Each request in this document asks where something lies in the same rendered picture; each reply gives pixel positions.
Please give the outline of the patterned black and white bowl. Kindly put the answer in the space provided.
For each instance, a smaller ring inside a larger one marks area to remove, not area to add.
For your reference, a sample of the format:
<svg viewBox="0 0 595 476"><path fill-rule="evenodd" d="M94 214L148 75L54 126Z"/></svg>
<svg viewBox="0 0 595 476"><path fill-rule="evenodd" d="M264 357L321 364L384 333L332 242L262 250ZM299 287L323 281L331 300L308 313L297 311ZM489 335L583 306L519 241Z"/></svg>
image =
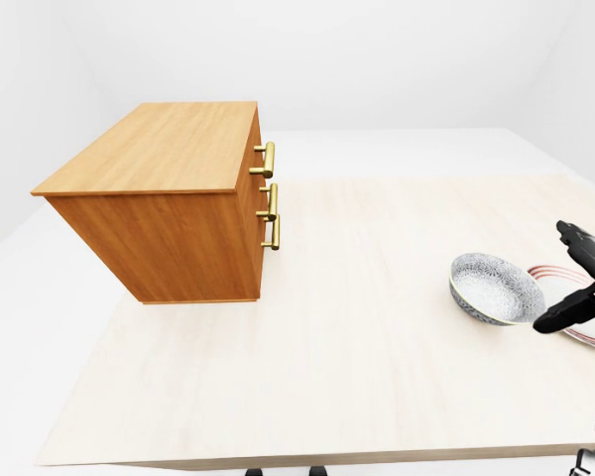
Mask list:
<svg viewBox="0 0 595 476"><path fill-rule="evenodd" d="M455 258L449 286L464 311L493 325L531 324L547 310L543 292L530 274L489 254Z"/></svg>

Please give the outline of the white plate with red rings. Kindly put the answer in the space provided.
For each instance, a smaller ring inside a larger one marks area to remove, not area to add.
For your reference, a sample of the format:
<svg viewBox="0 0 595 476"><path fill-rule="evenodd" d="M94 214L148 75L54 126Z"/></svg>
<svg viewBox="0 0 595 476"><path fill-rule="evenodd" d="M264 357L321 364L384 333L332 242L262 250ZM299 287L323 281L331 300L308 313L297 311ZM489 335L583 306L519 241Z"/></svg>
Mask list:
<svg viewBox="0 0 595 476"><path fill-rule="evenodd" d="M593 283L593 279L586 274L554 265L534 266L528 270L528 273L538 283L548 307ZM567 327L563 332L595 347L595 318Z"/></svg>

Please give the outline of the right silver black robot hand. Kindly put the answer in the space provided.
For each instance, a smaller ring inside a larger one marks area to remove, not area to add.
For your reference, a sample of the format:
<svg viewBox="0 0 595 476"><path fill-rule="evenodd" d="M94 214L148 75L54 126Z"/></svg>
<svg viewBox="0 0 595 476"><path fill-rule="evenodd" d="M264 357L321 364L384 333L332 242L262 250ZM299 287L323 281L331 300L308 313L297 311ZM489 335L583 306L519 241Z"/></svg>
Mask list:
<svg viewBox="0 0 595 476"><path fill-rule="evenodd" d="M556 223L568 255L595 280L595 236L562 220ZM595 317L595 282L551 306L534 323L540 333L552 333Z"/></svg>

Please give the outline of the low wooden drawer front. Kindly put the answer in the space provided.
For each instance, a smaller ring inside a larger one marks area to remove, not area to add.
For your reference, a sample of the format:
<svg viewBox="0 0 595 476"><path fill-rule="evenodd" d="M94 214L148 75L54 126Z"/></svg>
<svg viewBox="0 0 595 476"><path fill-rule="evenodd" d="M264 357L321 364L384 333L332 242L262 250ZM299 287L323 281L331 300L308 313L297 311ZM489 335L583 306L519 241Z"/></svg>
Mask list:
<svg viewBox="0 0 595 476"><path fill-rule="evenodd" d="M265 240L266 225L263 221L259 221L256 225L256 231L253 241L253 268L255 272L255 284L257 291L257 298L260 297L261 293L261 280L262 280L262 269L263 269L263 258L264 250L261 243Z"/></svg>

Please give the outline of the middle wooden drawer front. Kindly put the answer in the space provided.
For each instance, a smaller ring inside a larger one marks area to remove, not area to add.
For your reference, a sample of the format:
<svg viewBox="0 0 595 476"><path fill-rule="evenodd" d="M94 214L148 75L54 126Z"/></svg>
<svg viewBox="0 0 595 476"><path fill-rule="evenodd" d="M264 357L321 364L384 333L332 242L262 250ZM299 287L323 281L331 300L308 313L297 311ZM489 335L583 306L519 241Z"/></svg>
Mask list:
<svg viewBox="0 0 595 476"><path fill-rule="evenodd" d="M267 196L259 191L260 185L256 182L247 183L247 190L244 195L244 223L248 236L255 240L263 225L263 220L256 212L267 209Z"/></svg>

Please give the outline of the wooden cabinet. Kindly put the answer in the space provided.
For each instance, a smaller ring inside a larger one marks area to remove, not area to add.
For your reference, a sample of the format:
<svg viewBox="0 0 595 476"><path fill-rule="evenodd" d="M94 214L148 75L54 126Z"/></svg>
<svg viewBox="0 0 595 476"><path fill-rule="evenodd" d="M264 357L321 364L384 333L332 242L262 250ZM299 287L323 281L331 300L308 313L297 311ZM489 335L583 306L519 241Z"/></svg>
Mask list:
<svg viewBox="0 0 595 476"><path fill-rule="evenodd" d="M144 103L34 189L143 303L257 299L237 180L255 102Z"/></svg>

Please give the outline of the large wooden drawer front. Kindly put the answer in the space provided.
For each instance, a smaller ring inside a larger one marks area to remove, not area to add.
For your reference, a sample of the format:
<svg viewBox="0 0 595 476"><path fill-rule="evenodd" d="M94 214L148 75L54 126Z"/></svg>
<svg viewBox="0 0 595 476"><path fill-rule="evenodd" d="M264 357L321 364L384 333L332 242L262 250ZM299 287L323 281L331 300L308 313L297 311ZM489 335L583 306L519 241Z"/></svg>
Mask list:
<svg viewBox="0 0 595 476"><path fill-rule="evenodd" d="M255 147L261 144L258 109L255 109L237 180L237 191L240 196L249 191L258 193L259 187L265 185L262 175L251 175L249 172L250 168L259 168L263 165L262 154L255 151Z"/></svg>

